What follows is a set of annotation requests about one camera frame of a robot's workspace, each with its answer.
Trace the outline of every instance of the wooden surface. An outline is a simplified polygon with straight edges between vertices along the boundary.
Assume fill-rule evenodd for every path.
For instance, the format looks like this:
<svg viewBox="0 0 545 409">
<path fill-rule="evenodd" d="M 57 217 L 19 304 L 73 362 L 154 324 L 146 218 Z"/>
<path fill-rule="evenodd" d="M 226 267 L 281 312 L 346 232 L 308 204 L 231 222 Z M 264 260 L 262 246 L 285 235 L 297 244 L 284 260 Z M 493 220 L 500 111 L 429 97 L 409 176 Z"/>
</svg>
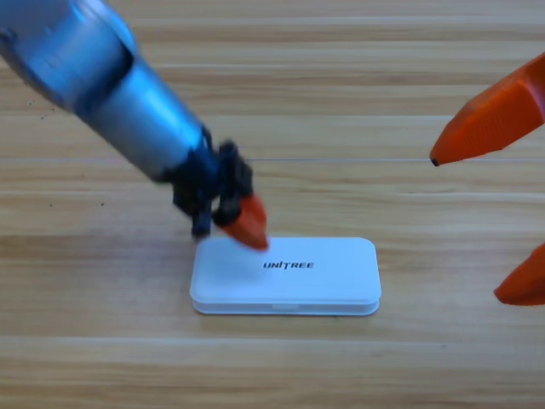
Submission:
<svg viewBox="0 0 545 409">
<path fill-rule="evenodd" d="M 545 51 L 542 0 L 113 4 L 253 159 L 270 233 L 371 239 L 382 304 L 196 314 L 169 190 L 2 64 L 2 409 L 545 407 L 545 308 L 492 294 L 545 239 L 545 130 L 427 160 L 468 98 Z"/>
</svg>

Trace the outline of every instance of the orange gripper tip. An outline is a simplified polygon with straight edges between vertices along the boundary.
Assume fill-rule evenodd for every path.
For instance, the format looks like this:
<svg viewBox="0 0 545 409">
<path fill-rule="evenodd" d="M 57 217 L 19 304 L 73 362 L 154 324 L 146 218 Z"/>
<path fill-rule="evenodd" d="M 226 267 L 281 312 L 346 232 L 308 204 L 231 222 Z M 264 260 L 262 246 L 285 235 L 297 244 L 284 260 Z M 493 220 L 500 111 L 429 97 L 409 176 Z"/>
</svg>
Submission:
<svg viewBox="0 0 545 409">
<path fill-rule="evenodd" d="M 445 126 L 435 166 L 502 150 L 545 123 L 545 54 L 470 100 Z"/>
<path fill-rule="evenodd" d="M 261 200 L 251 195 L 240 200 L 242 211 L 238 218 L 221 229 L 238 242 L 255 250 L 267 250 L 267 215 Z"/>
<path fill-rule="evenodd" d="M 545 244 L 537 247 L 494 290 L 497 299 L 510 305 L 545 304 Z"/>
</svg>

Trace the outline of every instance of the white box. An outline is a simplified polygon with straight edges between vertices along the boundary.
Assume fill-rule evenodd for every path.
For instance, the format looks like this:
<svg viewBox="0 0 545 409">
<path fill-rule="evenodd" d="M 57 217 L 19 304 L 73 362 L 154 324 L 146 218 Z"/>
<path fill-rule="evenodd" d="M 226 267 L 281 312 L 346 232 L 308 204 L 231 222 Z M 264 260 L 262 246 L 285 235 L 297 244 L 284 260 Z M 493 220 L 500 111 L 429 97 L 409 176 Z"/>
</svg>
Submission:
<svg viewBox="0 0 545 409">
<path fill-rule="evenodd" d="M 375 246 L 358 237 L 271 237 L 267 251 L 201 242 L 191 297 L 203 314 L 368 315 L 382 294 Z"/>
</svg>

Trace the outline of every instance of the robotic arm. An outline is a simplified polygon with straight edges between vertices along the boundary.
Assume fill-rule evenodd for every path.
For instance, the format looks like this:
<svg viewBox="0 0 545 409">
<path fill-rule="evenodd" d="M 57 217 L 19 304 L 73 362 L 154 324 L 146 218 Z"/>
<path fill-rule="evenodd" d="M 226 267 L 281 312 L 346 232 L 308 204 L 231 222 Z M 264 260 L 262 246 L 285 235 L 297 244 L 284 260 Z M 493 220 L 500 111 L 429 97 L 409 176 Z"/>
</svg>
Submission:
<svg viewBox="0 0 545 409">
<path fill-rule="evenodd" d="M 0 0 L 0 55 L 35 91 L 102 136 L 151 181 L 169 183 L 195 239 L 211 223 L 257 250 L 267 217 L 252 170 L 141 56 L 102 0 Z M 219 205 L 212 211 L 212 201 Z"/>
</svg>

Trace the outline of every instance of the wooden table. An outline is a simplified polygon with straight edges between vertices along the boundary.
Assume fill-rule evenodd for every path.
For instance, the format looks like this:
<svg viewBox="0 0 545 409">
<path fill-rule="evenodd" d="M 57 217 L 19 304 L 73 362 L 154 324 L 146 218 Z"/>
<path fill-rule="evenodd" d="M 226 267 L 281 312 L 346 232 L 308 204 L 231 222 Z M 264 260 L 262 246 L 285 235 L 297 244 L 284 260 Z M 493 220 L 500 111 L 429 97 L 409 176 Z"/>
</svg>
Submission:
<svg viewBox="0 0 545 409">
<path fill-rule="evenodd" d="M 196 314 L 169 189 L 2 64 L 2 409 L 545 407 L 545 308 L 492 293 L 545 238 L 545 130 L 427 159 L 465 101 L 545 51 L 545 2 L 112 3 L 243 145 L 271 234 L 376 244 L 381 308 Z"/>
</svg>

